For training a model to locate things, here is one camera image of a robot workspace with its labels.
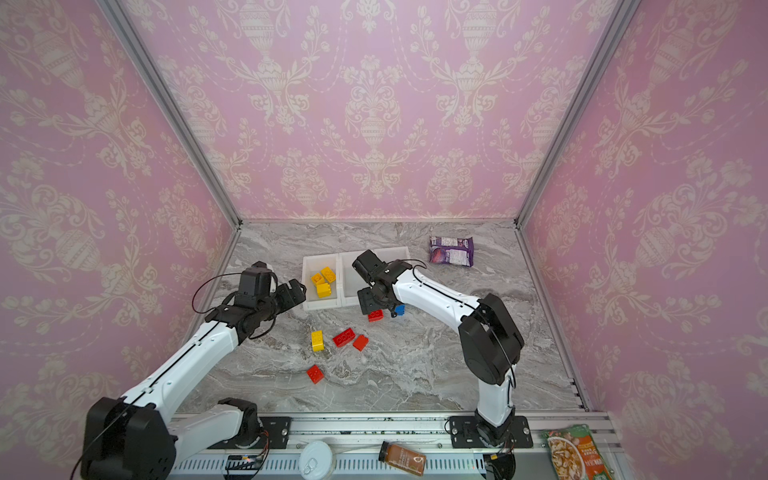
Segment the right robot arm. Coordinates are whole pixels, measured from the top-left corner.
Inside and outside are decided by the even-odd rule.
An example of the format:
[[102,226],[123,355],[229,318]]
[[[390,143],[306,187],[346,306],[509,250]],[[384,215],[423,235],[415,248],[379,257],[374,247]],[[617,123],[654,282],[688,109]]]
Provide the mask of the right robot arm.
[[504,301],[493,293],[462,294],[400,260],[374,269],[357,264],[354,270],[365,282],[357,293],[363,314],[388,310],[395,315],[397,307],[411,306],[457,333],[464,362],[478,379],[478,434],[491,447],[509,442],[516,410],[512,393],[525,341]]

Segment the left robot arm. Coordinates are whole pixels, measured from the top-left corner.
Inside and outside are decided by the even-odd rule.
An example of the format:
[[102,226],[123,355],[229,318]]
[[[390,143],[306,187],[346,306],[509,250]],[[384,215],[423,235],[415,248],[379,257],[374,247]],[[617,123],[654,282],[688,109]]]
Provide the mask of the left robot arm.
[[261,323],[302,304],[306,288],[280,284],[267,273],[266,286],[235,293],[233,304],[210,311],[205,323],[146,379],[117,398],[103,397],[88,411],[83,448],[70,476],[80,479],[165,479],[188,458],[219,442],[248,448],[268,441],[249,401],[225,398],[202,414],[173,419],[209,371]]

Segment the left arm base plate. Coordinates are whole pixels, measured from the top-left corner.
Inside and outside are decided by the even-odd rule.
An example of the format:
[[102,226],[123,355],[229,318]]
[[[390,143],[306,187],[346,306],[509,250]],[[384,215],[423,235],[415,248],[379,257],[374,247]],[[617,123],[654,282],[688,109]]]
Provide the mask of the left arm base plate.
[[211,450],[262,450],[269,445],[271,450],[287,448],[292,418],[290,416],[260,416],[260,427],[266,434],[258,437],[253,443],[238,444],[232,440],[223,440],[210,446]]

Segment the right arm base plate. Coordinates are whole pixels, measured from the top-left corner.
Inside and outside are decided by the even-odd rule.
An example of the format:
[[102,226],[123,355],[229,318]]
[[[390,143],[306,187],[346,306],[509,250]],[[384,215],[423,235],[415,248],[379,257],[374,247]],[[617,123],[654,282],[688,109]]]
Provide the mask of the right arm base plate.
[[513,415],[501,426],[493,426],[476,415],[451,416],[447,423],[453,448],[513,448],[534,446],[528,419]]

